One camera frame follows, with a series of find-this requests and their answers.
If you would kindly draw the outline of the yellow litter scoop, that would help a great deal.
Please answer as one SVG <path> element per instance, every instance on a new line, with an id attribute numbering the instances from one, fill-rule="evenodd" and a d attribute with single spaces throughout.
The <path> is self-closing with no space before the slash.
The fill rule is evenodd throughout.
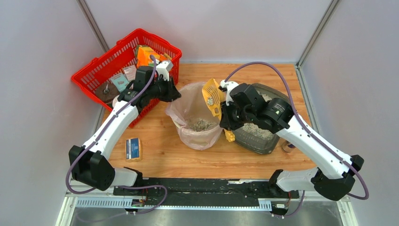
<path id="1" fill-rule="evenodd" d="M 212 113 L 214 117 L 217 117 L 219 121 L 222 121 L 222 108 L 221 103 L 226 100 L 225 93 L 223 92 L 220 84 L 214 79 L 211 78 L 208 80 L 205 85 L 202 87 L 202 96 L 204 98 L 205 104 L 209 111 Z M 213 106 L 207 105 L 207 98 L 212 97 L 214 100 Z"/>

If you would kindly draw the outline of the white bin with bag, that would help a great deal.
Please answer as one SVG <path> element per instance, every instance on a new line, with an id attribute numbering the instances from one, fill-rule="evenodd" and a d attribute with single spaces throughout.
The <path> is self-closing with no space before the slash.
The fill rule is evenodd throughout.
<path id="1" fill-rule="evenodd" d="M 180 140 L 189 148 L 205 150 L 219 139 L 220 120 L 209 111 L 202 88 L 205 82 L 190 83 L 182 87 L 181 97 L 166 107 L 165 113 L 174 123 Z"/>

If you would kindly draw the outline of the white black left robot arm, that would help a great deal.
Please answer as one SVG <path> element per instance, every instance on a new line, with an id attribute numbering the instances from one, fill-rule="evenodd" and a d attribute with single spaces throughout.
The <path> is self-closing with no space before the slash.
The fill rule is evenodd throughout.
<path id="1" fill-rule="evenodd" d="M 140 66 L 136 76 L 119 94 L 112 112 L 95 134 L 82 146 L 69 150 L 70 168 L 65 183 L 74 194 L 70 179 L 90 186 L 91 190 L 105 191 L 111 186 L 132 187 L 139 172 L 133 169 L 114 168 L 108 161 L 117 141 L 149 103 L 158 99 L 173 102 L 181 97 L 169 72 L 172 64 L 163 61 L 154 66 Z"/>

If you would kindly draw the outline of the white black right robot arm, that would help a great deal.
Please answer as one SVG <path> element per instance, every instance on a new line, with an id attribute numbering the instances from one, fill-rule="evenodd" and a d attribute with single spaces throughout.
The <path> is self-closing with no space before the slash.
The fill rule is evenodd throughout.
<path id="1" fill-rule="evenodd" d="M 235 131 L 254 124 L 288 141 L 307 155 L 317 166 L 300 171 L 276 170 L 269 182 L 285 192 L 316 191 L 338 201 L 349 195 L 364 159 L 340 151 L 294 113 L 292 105 L 282 98 L 265 101 L 251 84 L 221 81 L 219 89 L 226 93 L 221 102 L 220 127 Z"/>

